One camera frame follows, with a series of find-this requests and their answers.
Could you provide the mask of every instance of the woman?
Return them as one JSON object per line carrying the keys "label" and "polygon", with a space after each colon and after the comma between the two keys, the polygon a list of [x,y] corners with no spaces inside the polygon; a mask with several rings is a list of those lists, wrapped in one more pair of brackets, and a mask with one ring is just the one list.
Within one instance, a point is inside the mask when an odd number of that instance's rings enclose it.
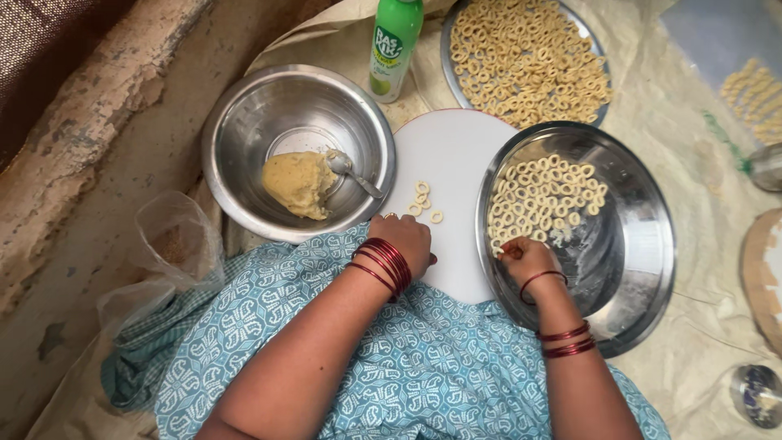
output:
{"label": "woman", "polygon": [[[361,247],[344,267],[365,231],[259,250],[172,362],[156,405],[161,438],[669,438],[588,343],[544,361],[532,332],[493,301],[463,305],[422,283],[389,305],[404,274],[382,250]],[[429,228],[410,215],[376,215],[366,236],[390,243],[414,280],[436,263]],[[554,254],[526,238],[503,249],[536,302],[540,333],[567,337],[542,349],[587,341],[588,332],[569,336],[583,318]]]}

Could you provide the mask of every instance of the blue patterned dress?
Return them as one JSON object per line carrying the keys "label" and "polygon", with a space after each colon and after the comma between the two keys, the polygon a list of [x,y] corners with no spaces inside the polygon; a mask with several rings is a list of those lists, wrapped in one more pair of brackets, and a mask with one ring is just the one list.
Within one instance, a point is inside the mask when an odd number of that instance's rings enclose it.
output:
{"label": "blue patterned dress", "polygon": [[[253,250],[166,373],[155,405],[160,438],[192,438],[236,374],[342,271],[366,232],[363,224]],[[611,372],[644,437],[670,438],[635,385]],[[495,301],[468,305],[416,283],[367,329],[318,438],[549,439],[540,344]]]}

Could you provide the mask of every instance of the green thread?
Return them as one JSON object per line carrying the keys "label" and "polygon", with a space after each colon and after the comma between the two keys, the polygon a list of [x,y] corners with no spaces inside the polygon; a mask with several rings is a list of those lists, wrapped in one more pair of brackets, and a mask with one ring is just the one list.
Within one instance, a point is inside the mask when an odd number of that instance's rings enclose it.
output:
{"label": "green thread", "polygon": [[708,130],[713,133],[714,136],[716,136],[717,140],[728,146],[730,154],[733,155],[734,160],[736,161],[736,169],[746,175],[749,175],[750,171],[752,171],[752,162],[741,154],[741,150],[730,140],[728,134],[725,133],[725,130],[723,130],[722,126],[719,125],[717,118],[714,117],[713,114],[711,114],[708,110],[703,110],[702,113]]}

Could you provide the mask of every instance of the dough ball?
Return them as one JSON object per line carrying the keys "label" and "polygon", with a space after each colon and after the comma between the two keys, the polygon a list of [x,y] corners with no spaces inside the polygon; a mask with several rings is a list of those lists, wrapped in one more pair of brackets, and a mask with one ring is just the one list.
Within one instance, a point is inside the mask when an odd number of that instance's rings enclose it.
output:
{"label": "dough ball", "polygon": [[285,153],[269,157],[261,182],[266,191],[299,217],[323,220],[331,212],[323,207],[326,190],[337,176],[321,153]]}

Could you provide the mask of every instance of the white round board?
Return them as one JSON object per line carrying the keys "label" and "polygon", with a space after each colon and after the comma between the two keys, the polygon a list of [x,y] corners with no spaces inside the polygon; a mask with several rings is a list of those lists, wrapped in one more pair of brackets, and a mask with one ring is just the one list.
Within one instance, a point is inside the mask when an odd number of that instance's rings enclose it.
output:
{"label": "white round board", "polygon": [[[407,214],[415,183],[429,184],[432,206],[416,220],[432,230],[438,262],[422,281],[453,299],[478,304],[494,299],[478,258],[475,206],[489,162],[518,131],[477,110],[446,109],[423,114],[394,134],[396,181],[381,214]],[[433,224],[430,215],[443,212]]]}

